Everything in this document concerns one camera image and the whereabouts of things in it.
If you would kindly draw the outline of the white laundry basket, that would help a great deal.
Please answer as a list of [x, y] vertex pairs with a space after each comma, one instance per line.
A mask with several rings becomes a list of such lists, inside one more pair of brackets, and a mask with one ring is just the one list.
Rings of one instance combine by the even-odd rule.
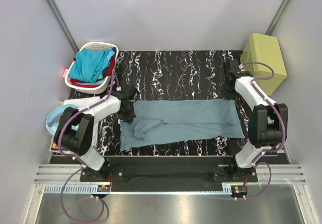
[[[89, 42], [89, 43], [86, 43], [85, 45], [83, 45], [83, 47], [79, 51], [82, 51], [84, 48], [86, 48], [88, 50], [104, 50], [104, 49], [113, 48], [116, 51], [116, 53], [114, 55], [114, 56], [116, 56], [116, 60], [117, 60], [118, 53], [119, 53], [119, 49], [118, 49], [118, 47], [116, 45], [111, 44], [111, 43], [104, 43], [104, 42]], [[73, 58], [73, 62], [71, 64], [71, 66], [76, 61], [75, 58], [76, 58], [76, 55]], [[114, 73], [114, 69], [112, 71], [112, 75], [110, 77], [107, 77], [105, 79], [104, 83], [102, 85], [96, 87], [96, 88], [82, 88], [82, 87], [73, 86], [69, 81], [70, 78], [68, 77], [68, 73], [67, 73], [66, 77], [64, 78], [65, 83], [66, 83], [66, 85], [68, 87], [73, 88], [73, 89], [75, 89], [75, 90], [77, 90], [77, 91], [79, 91], [81, 93], [100, 94], [100, 93], [105, 91], [105, 89], [107, 88], [108, 83], [110, 83], [112, 81], [111, 78], [112, 78], [112, 75]]]

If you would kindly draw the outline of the grey-blue t shirt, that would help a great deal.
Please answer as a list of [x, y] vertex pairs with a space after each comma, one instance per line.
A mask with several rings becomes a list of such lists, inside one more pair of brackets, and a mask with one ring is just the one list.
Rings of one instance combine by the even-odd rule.
[[244, 137], [233, 100], [137, 101], [120, 123], [120, 150], [216, 137]]

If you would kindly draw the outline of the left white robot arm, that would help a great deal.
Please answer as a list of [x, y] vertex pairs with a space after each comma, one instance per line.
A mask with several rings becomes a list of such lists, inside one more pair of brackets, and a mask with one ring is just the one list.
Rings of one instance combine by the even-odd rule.
[[59, 152], [75, 157], [91, 170], [95, 180], [105, 181], [109, 175], [109, 162], [93, 147], [95, 125], [113, 114], [117, 114], [121, 121], [132, 122], [137, 93], [135, 87], [124, 91], [118, 89], [102, 98], [85, 98], [86, 102], [81, 106], [66, 104], [53, 110], [47, 117], [46, 128], [53, 136]]

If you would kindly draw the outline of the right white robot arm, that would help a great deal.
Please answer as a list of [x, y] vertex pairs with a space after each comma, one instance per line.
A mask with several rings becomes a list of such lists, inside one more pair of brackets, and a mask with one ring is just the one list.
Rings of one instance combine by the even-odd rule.
[[[244, 70], [246, 65], [258, 64], [271, 71], [269, 77], [254, 78]], [[256, 167], [257, 160], [265, 153], [276, 153], [284, 148], [287, 138], [288, 107], [273, 101], [257, 84], [257, 80], [269, 80], [274, 70], [265, 63], [237, 60], [224, 63], [224, 89], [228, 94], [238, 93], [252, 110], [248, 122], [248, 141], [230, 161], [228, 175], [239, 182]]]

